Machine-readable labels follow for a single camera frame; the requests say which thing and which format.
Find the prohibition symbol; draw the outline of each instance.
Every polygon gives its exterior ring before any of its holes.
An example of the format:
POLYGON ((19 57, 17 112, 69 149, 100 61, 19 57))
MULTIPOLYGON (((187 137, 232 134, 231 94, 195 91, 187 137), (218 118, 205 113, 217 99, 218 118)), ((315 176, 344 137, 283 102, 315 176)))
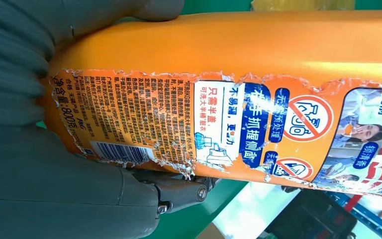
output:
POLYGON ((290 176, 307 179, 313 173, 312 166, 299 158, 281 158, 276 161, 273 174, 276 176, 290 176))
POLYGON ((325 135, 332 122, 332 108, 322 98, 298 96, 289 101, 284 135, 298 142, 313 141, 325 135))

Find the plastic bottle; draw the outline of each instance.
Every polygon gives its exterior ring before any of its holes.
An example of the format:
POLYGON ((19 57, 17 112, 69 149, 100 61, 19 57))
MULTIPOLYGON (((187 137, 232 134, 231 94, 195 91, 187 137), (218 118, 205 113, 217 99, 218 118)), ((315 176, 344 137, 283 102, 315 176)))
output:
POLYGON ((71 152, 382 195, 382 11, 128 22, 62 52, 43 104, 71 152), (209 163, 202 135, 233 164, 209 163))

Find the red prohibition sign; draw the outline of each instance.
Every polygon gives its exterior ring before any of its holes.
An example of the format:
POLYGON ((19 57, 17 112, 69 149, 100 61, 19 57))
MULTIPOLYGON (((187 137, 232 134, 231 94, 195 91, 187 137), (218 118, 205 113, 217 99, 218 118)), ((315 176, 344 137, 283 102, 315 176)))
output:
POLYGON ((299 159, 299 158, 281 158, 276 162, 276 164, 278 166, 280 166, 286 173, 288 173, 289 176, 294 177, 294 178, 299 178, 302 180, 311 177, 311 175, 313 173, 312 166, 309 163, 307 163, 304 160, 299 159), (301 173, 301 175, 296 175, 291 169, 289 169, 287 167, 286 164, 289 164, 289 163, 299 163, 301 165, 304 165, 305 169, 301 173))
POLYGON ((291 112, 293 112, 301 120, 301 122, 309 129, 309 131, 313 135, 313 136, 307 137, 307 138, 297 137, 297 136, 291 135, 289 132, 287 132, 287 127, 285 126, 284 135, 287 138, 289 138, 291 140, 295 140, 295 141, 308 142, 308 141, 318 139, 318 138, 322 137, 323 135, 325 135, 325 133, 330 129, 332 122, 333 122, 333 112, 332 112, 330 105, 327 102, 325 102, 322 98, 317 97, 317 96, 305 95, 305 96, 298 96, 298 97, 291 99, 289 101, 288 114, 291 114, 291 112), (298 109, 298 106, 295 105, 295 103, 300 102, 300 101, 313 101, 313 102, 317 103, 319 105, 319 107, 321 106, 324 108, 323 111, 325 111, 327 115, 324 115, 324 117, 322 117, 321 119, 325 120, 325 118, 327 117, 327 123, 321 127, 322 129, 320 129, 320 130, 316 129, 314 127, 314 125, 311 123, 311 121, 308 120, 307 117, 303 113, 301 113, 301 111, 298 109))

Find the white bottle icon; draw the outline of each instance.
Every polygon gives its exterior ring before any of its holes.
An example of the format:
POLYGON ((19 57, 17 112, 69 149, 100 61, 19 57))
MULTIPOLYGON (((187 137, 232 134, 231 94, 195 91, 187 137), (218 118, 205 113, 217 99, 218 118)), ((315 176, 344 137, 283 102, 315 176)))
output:
POLYGON ((226 149, 219 147, 219 144, 214 143, 214 147, 210 149, 207 156, 207 162, 217 165, 231 166, 232 160, 226 154, 226 149))

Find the white label section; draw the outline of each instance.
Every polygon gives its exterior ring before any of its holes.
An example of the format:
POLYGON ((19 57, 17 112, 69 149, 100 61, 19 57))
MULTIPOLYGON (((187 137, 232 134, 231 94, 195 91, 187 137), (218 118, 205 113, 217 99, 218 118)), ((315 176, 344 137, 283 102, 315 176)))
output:
POLYGON ((96 154, 103 160, 137 165, 155 160, 151 148, 97 141, 90 141, 90 144, 96 154))
POLYGON ((230 166, 239 155, 245 84, 199 81, 194 85, 194 137, 198 163, 230 166))

